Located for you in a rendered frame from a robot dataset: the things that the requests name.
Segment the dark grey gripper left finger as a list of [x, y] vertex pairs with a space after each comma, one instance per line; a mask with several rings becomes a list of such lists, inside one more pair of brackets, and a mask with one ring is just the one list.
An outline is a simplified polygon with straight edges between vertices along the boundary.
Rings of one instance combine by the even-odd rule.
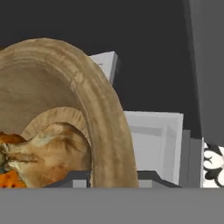
[[70, 171], [66, 177], [47, 186], [48, 188], [89, 188], [89, 171]]

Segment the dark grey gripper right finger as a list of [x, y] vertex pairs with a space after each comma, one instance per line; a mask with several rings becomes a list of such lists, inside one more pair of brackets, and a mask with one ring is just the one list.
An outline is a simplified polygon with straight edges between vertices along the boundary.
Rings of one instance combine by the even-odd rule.
[[155, 171], [138, 171], [137, 175], [140, 188], [179, 188], [179, 185], [161, 179]]

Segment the brown wooden bowl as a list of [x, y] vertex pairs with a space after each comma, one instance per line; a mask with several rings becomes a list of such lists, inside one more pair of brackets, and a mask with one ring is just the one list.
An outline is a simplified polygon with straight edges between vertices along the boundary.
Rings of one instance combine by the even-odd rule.
[[0, 51], [0, 131], [28, 141], [58, 122], [73, 125], [88, 140], [92, 187], [138, 186], [122, 105], [89, 56], [51, 38], [27, 39]]

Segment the dark grey fridge door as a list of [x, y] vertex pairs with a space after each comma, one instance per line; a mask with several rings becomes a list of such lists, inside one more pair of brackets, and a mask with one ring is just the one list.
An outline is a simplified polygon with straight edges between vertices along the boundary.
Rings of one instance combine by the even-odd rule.
[[224, 0], [182, 0], [197, 81], [201, 132], [224, 145]]

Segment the white cupboard door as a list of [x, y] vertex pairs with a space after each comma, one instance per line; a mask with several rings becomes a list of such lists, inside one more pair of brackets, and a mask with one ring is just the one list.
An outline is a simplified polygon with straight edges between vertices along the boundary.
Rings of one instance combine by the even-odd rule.
[[184, 115], [170, 112], [124, 112], [132, 135], [136, 167], [179, 183]]
[[120, 60], [116, 52], [102, 52], [90, 55], [91, 60], [96, 63], [106, 75], [111, 84], [114, 84], [116, 74], [119, 72]]

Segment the grey cupboard side panel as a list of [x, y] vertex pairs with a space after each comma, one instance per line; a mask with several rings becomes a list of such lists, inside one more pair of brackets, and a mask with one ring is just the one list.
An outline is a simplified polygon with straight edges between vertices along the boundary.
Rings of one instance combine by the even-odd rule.
[[191, 131], [184, 129], [178, 182], [181, 187], [200, 188], [202, 149], [202, 140], [192, 138]]

